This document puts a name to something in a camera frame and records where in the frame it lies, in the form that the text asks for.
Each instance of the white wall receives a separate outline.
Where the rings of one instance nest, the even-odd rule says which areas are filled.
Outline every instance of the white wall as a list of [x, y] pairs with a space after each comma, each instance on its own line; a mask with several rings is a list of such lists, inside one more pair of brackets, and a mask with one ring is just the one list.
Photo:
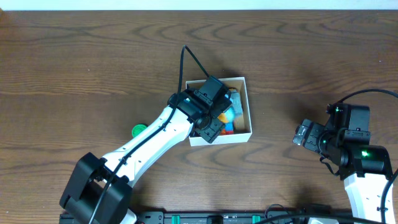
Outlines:
[[398, 9], [398, 0], [0, 0], [3, 10]]

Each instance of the blue block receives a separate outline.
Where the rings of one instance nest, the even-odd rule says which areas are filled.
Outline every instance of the blue block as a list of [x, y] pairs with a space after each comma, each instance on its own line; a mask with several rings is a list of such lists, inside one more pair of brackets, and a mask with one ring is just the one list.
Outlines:
[[224, 114], [225, 114], [225, 116], [226, 116], [226, 119], [227, 119], [229, 122], [234, 121], [234, 119], [235, 119], [235, 110], [234, 110], [233, 107], [230, 107]]
[[234, 130], [233, 123], [226, 123], [225, 124], [225, 131], [233, 131], [233, 130]]

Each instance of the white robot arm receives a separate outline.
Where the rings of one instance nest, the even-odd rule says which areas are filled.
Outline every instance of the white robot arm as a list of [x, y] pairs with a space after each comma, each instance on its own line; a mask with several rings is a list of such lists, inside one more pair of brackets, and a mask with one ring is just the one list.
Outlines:
[[[382, 193], [393, 175], [387, 149], [369, 145], [369, 107], [339, 102], [328, 105], [326, 112], [330, 114], [326, 125], [305, 119], [297, 127], [293, 142], [321, 155], [321, 163], [340, 176], [354, 217], [382, 221]], [[339, 171], [334, 173], [324, 159], [337, 165]], [[386, 208], [386, 223], [395, 223], [392, 186], [387, 193]]]
[[[91, 153], [83, 156], [60, 205], [80, 223], [134, 223], [136, 216], [127, 209], [134, 184], [193, 130], [212, 143], [225, 126], [218, 116], [232, 105], [230, 95], [228, 87], [212, 76], [199, 90], [172, 95], [162, 114], [133, 140], [101, 159]], [[104, 189], [95, 180], [106, 182]]]

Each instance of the yellow object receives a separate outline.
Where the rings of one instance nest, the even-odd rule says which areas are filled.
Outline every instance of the yellow object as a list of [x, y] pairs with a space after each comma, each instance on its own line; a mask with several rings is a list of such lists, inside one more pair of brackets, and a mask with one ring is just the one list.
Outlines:
[[229, 122], [224, 113], [221, 113], [221, 114], [218, 116], [218, 119], [219, 119], [222, 123], [224, 123], [224, 124], [226, 124], [226, 123]]

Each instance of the open cardboard box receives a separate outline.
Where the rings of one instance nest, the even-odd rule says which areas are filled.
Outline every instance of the open cardboard box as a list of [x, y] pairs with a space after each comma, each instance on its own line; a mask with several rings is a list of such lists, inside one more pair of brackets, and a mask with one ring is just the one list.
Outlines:
[[[237, 91], [241, 95], [243, 115], [237, 117], [234, 122], [234, 129], [239, 129], [239, 130], [237, 131], [234, 130], [234, 134], [218, 136], [211, 144], [207, 143], [200, 136], [198, 137], [189, 136], [189, 141], [191, 146], [206, 146], [206, 145], [215, 145], [215, 144], [247, 142], [252, 134], [248, 93], [246, 91], [246, 82], [244, 81], [244, 77], [219, 78], [219, 80], [229, 88], [237, 89]], [[187, 81], [185, 83], [185, 88], [188, 88], [189, 86], [199, 89], [205, 83], [205, 81], [206, 80]]]

